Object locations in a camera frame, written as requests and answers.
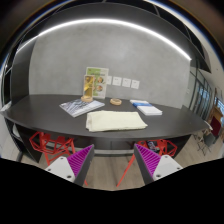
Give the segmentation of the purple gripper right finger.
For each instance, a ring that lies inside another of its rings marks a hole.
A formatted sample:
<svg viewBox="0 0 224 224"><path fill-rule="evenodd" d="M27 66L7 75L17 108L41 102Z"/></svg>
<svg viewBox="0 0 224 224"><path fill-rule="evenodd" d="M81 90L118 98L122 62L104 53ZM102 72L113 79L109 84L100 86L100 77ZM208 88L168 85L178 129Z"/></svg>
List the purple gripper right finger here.
<svg viewBox="0 0 224 224"><path fill-rule="evenodd" d="M150 184L182 169L182 166L169 155L160 156L139 144L134 145L134 155L145 184Z"/></svg>

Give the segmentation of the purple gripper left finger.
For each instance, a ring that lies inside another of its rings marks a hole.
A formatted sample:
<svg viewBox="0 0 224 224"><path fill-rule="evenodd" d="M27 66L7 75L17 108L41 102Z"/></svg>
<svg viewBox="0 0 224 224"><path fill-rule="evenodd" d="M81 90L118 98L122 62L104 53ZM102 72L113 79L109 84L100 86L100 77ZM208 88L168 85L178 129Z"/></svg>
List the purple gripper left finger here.
<svg viewBox="0 0 224 224"><path fill-rule="evenodd" d="M60 156L46 171L82 186L94 157L94 145L87 146L69 157Z"/></svg>

